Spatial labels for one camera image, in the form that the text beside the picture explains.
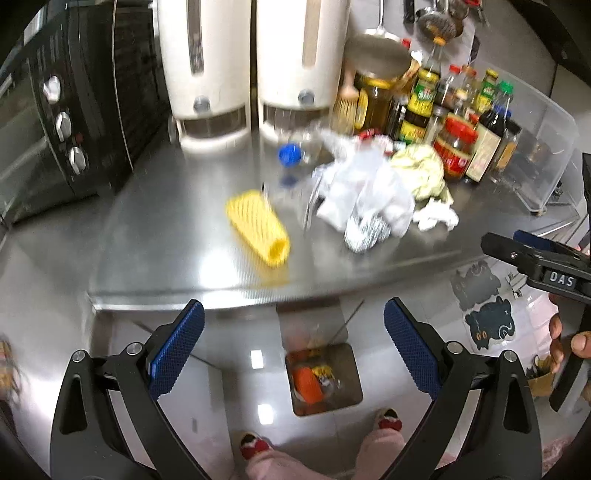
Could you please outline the person's right hand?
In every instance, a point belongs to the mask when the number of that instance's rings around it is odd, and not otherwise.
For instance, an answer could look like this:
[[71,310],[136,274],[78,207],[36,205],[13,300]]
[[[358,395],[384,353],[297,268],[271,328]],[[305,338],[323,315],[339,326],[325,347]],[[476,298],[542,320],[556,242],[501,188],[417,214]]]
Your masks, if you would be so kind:
[[[565,360],[566,333],[564,329],[566,326],[574,327],[581,323],[585,305],[553,293],[550,293],[548,298],[558,308],[558,312],[551,317],[549,322],[551,372],[557,373]],[[579,358],[589,359],[590,330],[574,334],[570,340],[569,348],[570,352]]]

